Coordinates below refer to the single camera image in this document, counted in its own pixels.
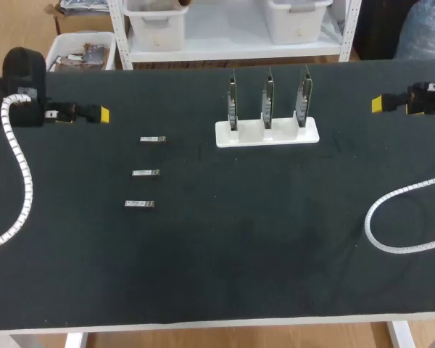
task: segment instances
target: metal bracket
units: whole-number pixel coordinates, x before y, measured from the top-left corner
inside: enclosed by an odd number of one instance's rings
[[[269,70],[268,79],[262,90],[261,119],[265,129],[271,129],[273,124],[274,81]]]
[[[235,76],[233,75],[229,81],[229,91],[227,92],[227,104],[228,104],[228,119],[231,125],[231,131],[237,131],[239,116],[237,115],[237,83]]]
[[[307,66],[302,71],[302,78],[299,82],[297,91],[297,100],[295,102],[295,115],[299,127],[306,126],[307,113],[310,107],[310,99],[312,92],[312,78]]]

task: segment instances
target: shelving unit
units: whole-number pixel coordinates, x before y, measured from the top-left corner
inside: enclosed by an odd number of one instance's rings
[[[319,40],[292,45],[273,44],[259,1],[262,0],[194,0],[186,14],[186,43],[183,50],[141,51],[133,37],[132,28],[129,28],[128,35],[125,33],[123,0],[108,0],[123,68],[133,69],[134,62],[335,54],[339,54],[340,62],[349,59],[361,0],[334,0],[324,17]],[[345,18],[342,34],[338,21]]]

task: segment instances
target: shelf leg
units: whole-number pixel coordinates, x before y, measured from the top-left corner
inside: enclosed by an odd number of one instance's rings
[[[69,333],[66,338],[65,348],[86,348],[87,345],[86,332]]]
[[[133,64],[129,57],[128,37],[125,34],[124,14],[121,10],[123,0],[108,0],[109,14],[115,30],[117,49],[121,57],[124,70],[132,70]]]
[[[351,0],[349,3],[347,21],[343,29],[343,42],[341,43],[341,53],[339,62],[348,62],[355,38],[357,18],[360,14],[361,0]]]
[[[407,321],[389,321],[387,323],[393,348],[415,348],[413,335]]]

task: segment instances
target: wooden floor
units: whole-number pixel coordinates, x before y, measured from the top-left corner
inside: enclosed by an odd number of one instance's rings
[[[48,52],[55,37],[54,21],[43,11],[49,2],[51,0],[0,0],[0,74],[1,62],[12,47],[25,46],[43,54]],[[327,61],[332,59],[313,60]],[[435,321],[412,322],[410,326],[417,348],[426,348],[435,339]],[[40,335],[39,339],[48,348],[65,346],[65,335]],[[87,347],[389,348],[392,344],[384,323],[358,323],[93,333],[89,335]]]

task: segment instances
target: small metal component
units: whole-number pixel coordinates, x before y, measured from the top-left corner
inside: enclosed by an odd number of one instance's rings
[[[154,208],[154,201],[125,201],[124,207]]]
[[[141,177],[160,176],[160,170],[159,169],[154,169],[154,170],[133,170],[132,171],[132,176],[141,176]]]
[[[262,90],[262,105],[261,114],[262,122],[265,129],[271,129],[273,124],[273,108],[274,108],[274,81],[272,72],[269,70],[268,79],[265,82]]]
[[[229,82],[229,92],[227,92],[228,103],[228,117],[231,124],[231,131],[237,131],[237,123],[239,116],[237,115],[237,83],[235,81],[235,75],[232,75]]]
[[[297,101],[295,102],[295,111],[299,127],[306,126],[308,109],[312,92],[312,78],[307,66],[302,71],[302,78],[297,91]]]
[[[165,143],[165,136],[142,136],[140,138],[141,143]]]

